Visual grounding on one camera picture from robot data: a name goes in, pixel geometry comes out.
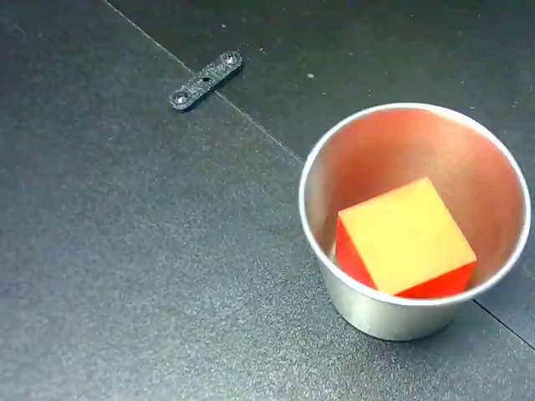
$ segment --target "screw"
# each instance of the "screw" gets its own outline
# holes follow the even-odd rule
[[[177,104],[184,104],[187,102],[188,94],[185,92],[176,92],[173,99]]]
[[[237,63],[237,57],[234,53],[225,53],[223,54],[223,61],[229,65]]]

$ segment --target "foam cube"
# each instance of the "foam cube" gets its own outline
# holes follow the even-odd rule
[[[355,280],[408,298],[464,291],[476,263],[428,178],[340,211],[336,257]]]

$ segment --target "dark gray table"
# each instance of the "dark gray table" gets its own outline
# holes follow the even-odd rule
[[[0,399],[535,395],[527,340],[475,303],[416,343],[368,338],[330,305],[298,221],[301,161],[269,135],[306,133],[302,156],[318,119],[362,104],[312,120],[283,96],[258,119],[270,98],[251,62],[226,91],[249,88],[255,121],[217,95],[173,113],[188,71],[89,0],[0,4],[0,52]],[[321,76],[305,68],[303,85],[309,70]],[[508,142],[526,166],[521,132]],[[523,266],[494,297],[528,288]],[[531,324],[522,305],[484,302]]]

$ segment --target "metal cup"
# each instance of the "metal cup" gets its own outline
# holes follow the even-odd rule
[[[338,212],[424,176],[477,255],[467,289],[392,297],[342,272],[334,256]],[[299,212],[340,314],[371,336],[411,340],[444,327],[511,271],[526,245],[531,203],[517,162],[490,131],[455,111],[407,103],[353,114],[319,140],[303,167]]]

